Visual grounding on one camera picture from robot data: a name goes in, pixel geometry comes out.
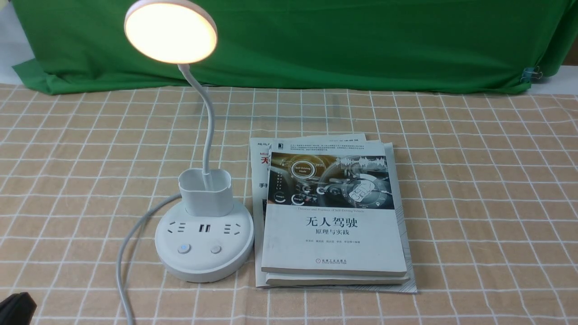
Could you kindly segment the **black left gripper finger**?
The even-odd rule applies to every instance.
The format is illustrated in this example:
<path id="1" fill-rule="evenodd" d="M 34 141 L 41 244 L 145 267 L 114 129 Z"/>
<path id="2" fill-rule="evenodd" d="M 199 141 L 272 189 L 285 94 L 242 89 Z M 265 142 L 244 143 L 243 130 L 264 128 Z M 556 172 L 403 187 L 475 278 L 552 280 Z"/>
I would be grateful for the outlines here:
<path id="1" fill-rule="evenodd" d="M 0 303 L 1 325 L 30 325 L 37 303 L 28 292 L 10 295 Z"/>

